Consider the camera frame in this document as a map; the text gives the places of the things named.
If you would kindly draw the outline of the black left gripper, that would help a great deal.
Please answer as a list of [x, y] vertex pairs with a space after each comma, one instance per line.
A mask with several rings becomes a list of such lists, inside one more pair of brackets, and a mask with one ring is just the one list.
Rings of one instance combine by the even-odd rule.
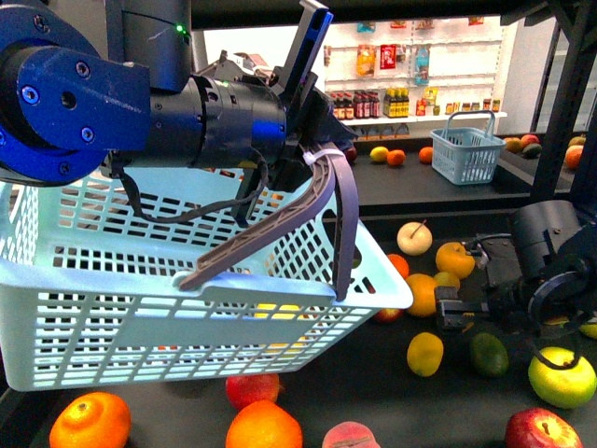
[[275, 161], [268, 162], [269, 190], [295, 191], [312, 175], [303, 159], [303, 148], [333, 143], [346, 151], [354, 146], [356, 132], [333, 115], [332, 101], [321, 91], [312, 91], [298, 113], [298, 127], [285, 139]]

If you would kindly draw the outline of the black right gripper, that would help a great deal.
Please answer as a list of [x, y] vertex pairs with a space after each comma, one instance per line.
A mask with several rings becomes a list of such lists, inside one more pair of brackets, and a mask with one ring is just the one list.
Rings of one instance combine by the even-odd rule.
[[475, 237], [465, 243], [485, 274], [484, 298], [461, 301], [456, 287], [435, 288], [436, 322], [440, 330], [461, 330], [478, 319], [498, 327], [534, 327], [528, 313], [528, 287], [511, 237]]

